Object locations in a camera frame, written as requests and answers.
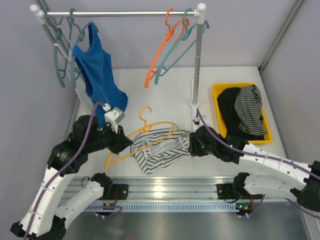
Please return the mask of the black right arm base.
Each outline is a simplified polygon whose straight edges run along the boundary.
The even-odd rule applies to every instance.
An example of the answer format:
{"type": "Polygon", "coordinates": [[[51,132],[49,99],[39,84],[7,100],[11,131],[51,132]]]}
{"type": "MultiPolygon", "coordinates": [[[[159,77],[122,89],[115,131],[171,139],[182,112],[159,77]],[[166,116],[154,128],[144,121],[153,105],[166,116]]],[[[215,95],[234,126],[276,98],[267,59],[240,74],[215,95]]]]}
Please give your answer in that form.
{"type": "Polygon", "coordinates": [[[236,188],[232,183],[221,183],[216,185],[216,190],[219,200],[235,201],[235,200],[248,200],[250,194],[243,188],[236,188]]]}

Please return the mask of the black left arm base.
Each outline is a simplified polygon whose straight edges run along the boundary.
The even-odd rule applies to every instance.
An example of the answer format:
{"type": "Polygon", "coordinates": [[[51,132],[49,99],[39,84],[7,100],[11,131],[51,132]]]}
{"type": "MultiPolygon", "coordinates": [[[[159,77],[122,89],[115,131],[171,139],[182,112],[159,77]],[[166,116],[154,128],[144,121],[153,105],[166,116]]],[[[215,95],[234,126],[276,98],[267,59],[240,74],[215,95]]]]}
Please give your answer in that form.
{"type": "Polygon", "coordinates": [[[113,184],[107,190],[103,190],[102,196],[97,200],[126,200],[129,194],[128,184],[113,184]]]}

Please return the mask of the yellow hanger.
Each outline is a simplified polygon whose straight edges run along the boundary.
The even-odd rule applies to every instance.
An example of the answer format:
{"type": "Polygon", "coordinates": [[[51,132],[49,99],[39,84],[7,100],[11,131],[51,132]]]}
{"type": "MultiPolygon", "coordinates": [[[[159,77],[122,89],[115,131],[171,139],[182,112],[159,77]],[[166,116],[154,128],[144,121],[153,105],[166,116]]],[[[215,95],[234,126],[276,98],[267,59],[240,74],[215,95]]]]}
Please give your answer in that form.
{"type": "Polygon", "coordinates": [[[141,128],[138,128],[137,130],[135,130],[134,132],[132,132],[131,134],[128,135],[128,138],[130,140],[133,140],[133,137],[151,137],[152,135],[154,135],[156,133],[156,131],[165,131],[166,134],[164,134],[162,137],[158,137],[157,140],[151,141],[150,143],[148,143],[145,146],[141,146],[140,148],[138,148],[135,151],[131,151],[129,154],[125,155],[125,156],[121,156],[119,153],[110,153],[106,159],[105,162],[105,170],[108,171],[110,164],[117,164],[122,162],[123,160],[133,157],[134,155],[140,153],[142,150],[147,149],[148,147],[151,147],[153,145],[156,145],[166,139],[168,139],[169,137],[173,136],[176,132],[181,132],[181,128],[174,122],[172,121],[158,121],[158,122],[153,122],[151,124],[148,124],[147,120],[143,117],[143,112],[145,111],[145,109],[148,109],[149,112],[151,113],[153,110],[150,106],[146,105],[144,107],[142,107],[139,111],[138,117],[141,121],[143,121],[144,125],[141,128]],[[154,129],[154,127],[158,127],[158,126],[162,126],[162,125],[170,125],[169,128],[166,129],[154,129]]]}

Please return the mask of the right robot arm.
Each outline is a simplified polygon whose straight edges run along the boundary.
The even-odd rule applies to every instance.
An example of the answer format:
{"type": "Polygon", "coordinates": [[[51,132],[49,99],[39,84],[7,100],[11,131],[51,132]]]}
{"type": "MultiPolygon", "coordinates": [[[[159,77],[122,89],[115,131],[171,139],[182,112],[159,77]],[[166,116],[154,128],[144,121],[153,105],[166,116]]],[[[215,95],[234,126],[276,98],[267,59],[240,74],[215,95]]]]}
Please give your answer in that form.
{"type": "Polygon", "coordinates": [[[222,137],[211,127],[201,126],[189,135],[192,157],[213,155],[225,163],[246,168],[238,173],[224,199],[285,198],[314,212],[320,211],[320,163],[292,161],[271,154],[237,136],[222,137]]]}

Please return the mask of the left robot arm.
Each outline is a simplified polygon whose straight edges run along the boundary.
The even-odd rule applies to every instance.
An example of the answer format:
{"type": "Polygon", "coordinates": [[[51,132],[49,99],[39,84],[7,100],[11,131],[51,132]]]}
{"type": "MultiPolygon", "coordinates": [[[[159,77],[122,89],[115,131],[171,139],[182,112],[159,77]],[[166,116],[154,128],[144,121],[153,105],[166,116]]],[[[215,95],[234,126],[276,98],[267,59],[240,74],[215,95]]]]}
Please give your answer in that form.
{"type": "Polygon", "coordinates": [[[102,129],[93,115],[83,115],[73,124],[68,138],[52,149],[40,189],[27,214],[12,224],[10,231],[14,235],[25,240],[61,240],[91,203],[116,197],[113,180],[99,172],[80,192],[60,205],[65,190],[88,161],[89,154],[104,149],[118,154],[132,144],[119,124],[124,116],[111,110],[102,129]]]}

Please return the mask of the white black-striped tank top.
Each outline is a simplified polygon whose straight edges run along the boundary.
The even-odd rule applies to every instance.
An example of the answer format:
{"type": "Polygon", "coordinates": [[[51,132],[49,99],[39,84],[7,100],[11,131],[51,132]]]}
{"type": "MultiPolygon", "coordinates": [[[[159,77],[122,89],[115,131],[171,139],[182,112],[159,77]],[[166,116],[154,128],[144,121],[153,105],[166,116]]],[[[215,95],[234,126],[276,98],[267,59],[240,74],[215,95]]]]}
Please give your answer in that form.
{"type": "MultiPolygon", "coordinates": [[[[150,142],[157,140],[165,135],[165,131],[155,131],[151,137],[135,136],[130,146],[130,152],[137,150],[140,147],[146,146],[150,142]]],[[[190,146],[188,130],[182,129],[181,132],[176,132],[169,138],[159,142],[153,146],[142,150],[133,156],[140,169],[147,175],[153,174],[155,171],[167,168],[178,159],[184,156],[190,156],[188,148],[190,146]]]]}

